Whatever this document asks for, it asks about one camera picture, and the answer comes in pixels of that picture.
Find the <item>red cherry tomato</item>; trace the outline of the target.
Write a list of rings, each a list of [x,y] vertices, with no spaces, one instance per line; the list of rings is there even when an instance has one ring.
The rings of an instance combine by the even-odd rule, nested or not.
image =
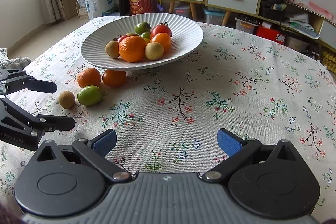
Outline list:
[[[165,33],[165,34],[168,34],[170,37],[172,37],[172,32],[167,22],[156,25],[151,30],[150,38],[153,38],[155,35],[160,34],[160,33]]]

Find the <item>green jujube front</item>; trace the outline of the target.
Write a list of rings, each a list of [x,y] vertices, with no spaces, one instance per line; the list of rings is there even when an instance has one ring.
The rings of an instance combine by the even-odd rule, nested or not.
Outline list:
[[[141,35],[144,32],[150,32],[151,26],[148,22],[139,22],[134,26],[134,31],[136,34]]]

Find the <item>brown longan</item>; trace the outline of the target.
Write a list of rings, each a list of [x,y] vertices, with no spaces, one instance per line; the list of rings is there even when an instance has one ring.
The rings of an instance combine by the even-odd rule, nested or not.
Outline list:
[[[157,42],[149,42],[145,47],[145,56],[151,61],[160,59],[164,54],[164,47]]]
[[[138,36],[138,34],[129,32],[129,33],[126,34],[126,36]]]
[[[75,104],[74,94],[70,91],[63,91],[59,95],[59,104],[64,109],[70,109]]]
[[[115,40],[112,40],[106,44],[105,52],[111,58],[117,59],[120,56],[120,52],[118,48],[119,48],[119,43]]]

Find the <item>green jujube fruit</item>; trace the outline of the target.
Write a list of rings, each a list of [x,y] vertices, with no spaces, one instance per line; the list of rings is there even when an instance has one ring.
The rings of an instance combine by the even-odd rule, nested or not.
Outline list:
[[[101,89],[94,85],[86,86],[78,92],[77,100],[84,106],[95,105],[102,100]]]

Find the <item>red tomato with stem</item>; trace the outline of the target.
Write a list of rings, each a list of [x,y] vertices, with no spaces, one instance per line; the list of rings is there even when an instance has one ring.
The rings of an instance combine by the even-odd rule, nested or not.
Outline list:
[[[123,35],[123,36],[119,36],[117,38],[113,38],[113,41],[116,41],[116,42],[121,42],[123,39],[127,38],[127,35]]]

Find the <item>white ribbed plate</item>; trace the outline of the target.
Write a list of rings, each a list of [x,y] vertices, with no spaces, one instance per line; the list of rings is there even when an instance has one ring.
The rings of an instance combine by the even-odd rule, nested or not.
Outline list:
[[[99,68],[131,71],[159,67],[187,56],[203,40],[200,26],[186,17],[147,13],[106,23],[86,38],[83,59]]]

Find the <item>brown longan front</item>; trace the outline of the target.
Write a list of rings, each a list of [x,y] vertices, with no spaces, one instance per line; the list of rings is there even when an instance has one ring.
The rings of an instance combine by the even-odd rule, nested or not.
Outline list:
[[[129,33],[126,34],[126,36],[138,36],[138,34],[129,32]]]

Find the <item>red storage box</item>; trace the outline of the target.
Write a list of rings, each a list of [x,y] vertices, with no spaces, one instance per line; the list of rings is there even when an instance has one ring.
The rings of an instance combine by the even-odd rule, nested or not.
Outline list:
[[[264,39],[272,40],[282,45],[285,44],[286,36],[278,30],[265,28],[264,26],[258,26],[256,29],[256,35]]]

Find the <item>grey knitted cushion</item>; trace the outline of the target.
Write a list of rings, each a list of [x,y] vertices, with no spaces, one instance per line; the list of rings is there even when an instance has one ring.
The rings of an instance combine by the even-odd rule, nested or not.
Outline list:
[[[9,59],[7,57],[7,49],[0,48],[0,68],[1,69],[24,69],[31,63],[29,57],[18,57],[15,59]]]

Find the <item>floral tablecloth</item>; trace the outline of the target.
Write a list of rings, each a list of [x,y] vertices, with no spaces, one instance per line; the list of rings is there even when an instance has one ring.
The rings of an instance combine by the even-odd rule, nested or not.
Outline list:
[[[63,109],[59,94],[22,90],[10,99],[31,114],[72,117],[71,131],[48,138],[71,144],[113,128],[108,159],[137,172],[204,173],[226,159],[217,131],[265,144],[289,139],[321,187],[314,217],[335,217],[335,82],[318,61],[226,27],[201,24],[200,45],[158,68],[129,71],[102,101]]]

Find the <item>small green fruit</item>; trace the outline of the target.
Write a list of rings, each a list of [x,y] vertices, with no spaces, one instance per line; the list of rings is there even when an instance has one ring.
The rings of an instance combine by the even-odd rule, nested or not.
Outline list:
[[[150,39],[150,38],[151,38],[151,32],[150,32],[150,31],[143,32],[140,36],[141,36],[143,39]]]

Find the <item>orange tomato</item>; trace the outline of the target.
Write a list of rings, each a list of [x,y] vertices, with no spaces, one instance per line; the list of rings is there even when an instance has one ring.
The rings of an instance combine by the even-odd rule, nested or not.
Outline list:
[[[169,34],[161,32],[159,34],[156,34],[151,38],[150,42],[156,42],[163,46],[164,53],[168,53],[171,49],[171,37]]]

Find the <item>large orange mandarin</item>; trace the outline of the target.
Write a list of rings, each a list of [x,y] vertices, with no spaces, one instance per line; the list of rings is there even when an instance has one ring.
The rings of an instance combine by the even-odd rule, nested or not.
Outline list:
[[[129,63],[142,61],[145,57],[146,43],[139,36],[128,36],[119,42],[119,52],[123,60]]]

